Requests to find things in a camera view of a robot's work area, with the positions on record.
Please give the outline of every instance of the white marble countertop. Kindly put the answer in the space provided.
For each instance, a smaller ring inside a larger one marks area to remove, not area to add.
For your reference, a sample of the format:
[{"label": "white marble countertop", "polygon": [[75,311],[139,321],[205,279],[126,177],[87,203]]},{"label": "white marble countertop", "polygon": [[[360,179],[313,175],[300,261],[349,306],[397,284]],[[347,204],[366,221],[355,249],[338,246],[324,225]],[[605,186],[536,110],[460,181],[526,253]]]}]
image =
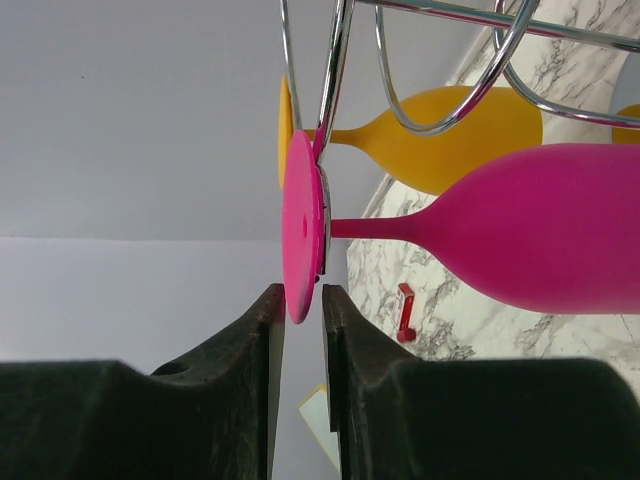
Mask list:
[{"label": "white marble countertop", "polygon": [[[637,0],[542,0],[535,18],[638,38]],[[455,83],[473,84],[493,48],[487,46]],[[626,54],[527,35],[513,58],[518,74],[546,98],[607,111]],[[544,142],[608,143],[609,129],[544,117]],[[435,197],[394,182],[371,216],[406,215]],[[428,359],[589,356],[613,365],[640,398],[640,315],[544,315],[496,302],[466,286],[425,250],[398,241],[356,240],[348,250],[349,292],[362,313],[395,338],[398,284],[416,292],[403,344]]]}]

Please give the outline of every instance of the pink plastic glass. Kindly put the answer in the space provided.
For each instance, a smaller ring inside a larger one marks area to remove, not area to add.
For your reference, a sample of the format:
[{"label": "pink plastic glass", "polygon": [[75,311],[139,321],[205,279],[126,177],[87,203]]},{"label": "pink plastic glass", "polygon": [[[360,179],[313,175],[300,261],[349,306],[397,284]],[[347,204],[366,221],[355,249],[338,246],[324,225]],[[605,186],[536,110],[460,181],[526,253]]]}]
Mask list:
[{"label": "pink plastic glass", "polygon": [[285,300],[294,323],[302,323],[311,306],[323,264],[324,226],[320,171],[309,137],[299,130],[289,145],[282,198]]},{"label": "pink plastic glass", "polygon": [[638,207],[640,145],[547,145],[478,168],[418,213],[333,220],[331,234],[415,243],[517,307],[640,313]]}]

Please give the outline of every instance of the yellow plastic glass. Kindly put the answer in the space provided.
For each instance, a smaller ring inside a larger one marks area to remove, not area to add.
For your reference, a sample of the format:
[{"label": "yellow plastic glass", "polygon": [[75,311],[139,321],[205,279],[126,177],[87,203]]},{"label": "yellow plastic glass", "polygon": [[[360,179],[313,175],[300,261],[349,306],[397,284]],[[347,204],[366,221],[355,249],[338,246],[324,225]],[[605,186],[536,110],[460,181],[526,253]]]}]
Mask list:
[{"label": "yellow plastic glass", "polygon": [[[466,86],[435,88],[407,98],[402,106],[415,122],[433,123],[454,109],[470,89]],[[278,138],[281,188],[292,132],[291,95],[283,79]],[[313,130],[306,132],[313,138]],[[440,135],[414,135],[387,110],[363,127],[334,130],[331,143],[359,148],[396,180],[416,190],[439,195],[467,173],[495,158],[540,145],[542,116],[511,88],[493,87],[467,117]]]},{"label": "yellow plastic glass", "polygon": [[[640,104],[629,105],[618,112],[619,115],[640,118]],[[628,128],[613,128],[611,132],[613,143],[640,143],[640,130],[629,130]]]}]

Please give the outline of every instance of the red object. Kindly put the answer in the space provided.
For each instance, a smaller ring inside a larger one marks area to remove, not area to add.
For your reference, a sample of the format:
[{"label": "red object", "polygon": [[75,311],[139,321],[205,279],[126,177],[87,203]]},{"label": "red object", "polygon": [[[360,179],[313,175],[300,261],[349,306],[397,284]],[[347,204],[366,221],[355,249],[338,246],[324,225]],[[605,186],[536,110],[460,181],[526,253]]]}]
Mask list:
[{"label": "red object", "polygon": [[400,315],[398,322],[397,339],[400,343],[411,342],[416,339],[416,331],[409,328],[411,312],[413,310],[413,299],[415,293],[407,283],[398,285],[398,301],[396,303],[396,316]]}]

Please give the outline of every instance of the wine glass holder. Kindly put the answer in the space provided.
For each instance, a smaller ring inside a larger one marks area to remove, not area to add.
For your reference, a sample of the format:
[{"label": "wine glass holder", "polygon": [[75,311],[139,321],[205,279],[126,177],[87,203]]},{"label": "wine glass holder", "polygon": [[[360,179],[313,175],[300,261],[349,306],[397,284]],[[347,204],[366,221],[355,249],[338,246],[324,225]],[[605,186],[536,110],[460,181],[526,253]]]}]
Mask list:
[{"label": "wine glass holder", "polygon": [[[527,102],[543,112],[564,118],[605,125],[609,127],[640,129],[640,119],[619,114],[593,112],[562,105],[542,98],[533,92],[517,75],[511,65],[511,58],[525,34],[533,34],[553,39],[573,41],[598,47],[617,49],[629,53],[640,53],[640,41],[601,32],[588,31],[566,25],[541,22],[533,19],[540,0],[524,0],[514,15],[505,13],[504,0],[495,0],[493,11],[477,10],[470,7],[452,5],[433,0],[335,0],[329,48],[324,73],[324,84],[318,120],[312,146],[312,155],[319,170],[324,206],[324,242],[320,253],[318,272],[326,271],[325,261],[331,241],[331,204],[326,175],[322,169],[325,147],[330,142],[338,105],[340,86],[344,72],[348,48],[351,20],[356,1],[373,5],[375,8],[375,29],[377,52],[384,91],[396,120],[409,132],[419,136],[434,136],[454,128],[482,101],[489,89],[503,74],[510,86]],[[448,115],[431,124],[418,124],[403,109],[396,94],[389,68],[384,8],[393,8],[411,13],[458,20],[493,28],[494,55],[466,98]],[[280,0],[282,39],[286,64],[286,81],[291,99],[291,120],[294,131],[302,130],[300,103],[296,87],[295,69],[292,56],[292,41],[289,28],[288,0]]]}]

